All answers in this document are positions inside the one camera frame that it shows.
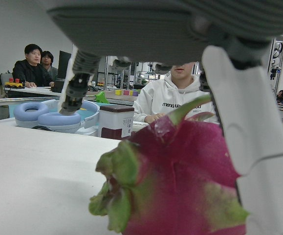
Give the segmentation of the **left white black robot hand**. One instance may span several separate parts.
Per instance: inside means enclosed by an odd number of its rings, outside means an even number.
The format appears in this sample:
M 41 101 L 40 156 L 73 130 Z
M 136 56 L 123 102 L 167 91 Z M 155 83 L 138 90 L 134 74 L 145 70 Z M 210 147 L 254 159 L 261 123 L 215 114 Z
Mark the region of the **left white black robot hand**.
M 249 235 L 283 235 L 283 124 L 262 66 L 283 34 L 283 0 L 44 0 L 89 60 L 159 70 L 201 61 L 236 171 Z

